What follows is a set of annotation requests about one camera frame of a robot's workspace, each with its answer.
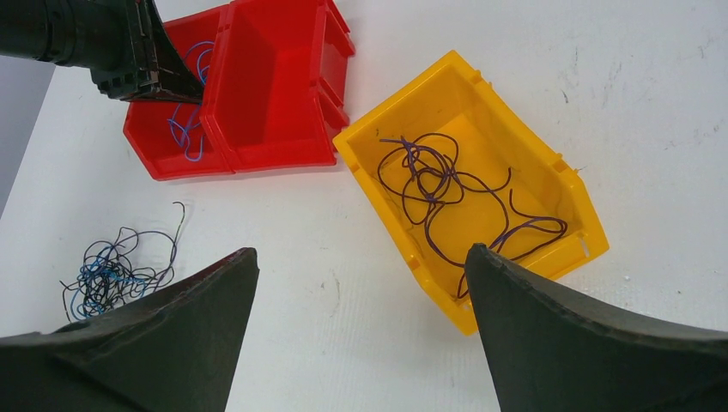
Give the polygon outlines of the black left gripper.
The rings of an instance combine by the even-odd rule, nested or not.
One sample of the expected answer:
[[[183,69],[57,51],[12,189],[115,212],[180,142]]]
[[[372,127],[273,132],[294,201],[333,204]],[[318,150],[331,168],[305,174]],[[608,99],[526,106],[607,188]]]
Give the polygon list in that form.
[[[139,36],[130,28],[135,12],[141,63]],[[1,54],[88,68],[112,100],[203,100],[203,85],[174,47],[154,1],[2,1]]]

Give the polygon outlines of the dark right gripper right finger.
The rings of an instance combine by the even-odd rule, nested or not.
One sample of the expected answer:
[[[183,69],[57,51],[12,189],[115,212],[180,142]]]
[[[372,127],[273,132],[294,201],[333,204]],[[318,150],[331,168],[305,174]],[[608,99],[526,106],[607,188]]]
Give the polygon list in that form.
[[[502,410],[726,410],[725,332],[613,306],[482,244],[465,275]]]

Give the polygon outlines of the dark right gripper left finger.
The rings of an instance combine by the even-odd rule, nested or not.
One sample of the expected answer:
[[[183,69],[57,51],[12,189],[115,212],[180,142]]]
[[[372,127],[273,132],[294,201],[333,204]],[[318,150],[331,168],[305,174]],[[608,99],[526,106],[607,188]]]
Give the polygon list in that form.
[[[242,248],[48,334],[1,341],[4,411],[223,411],[258,283]]]

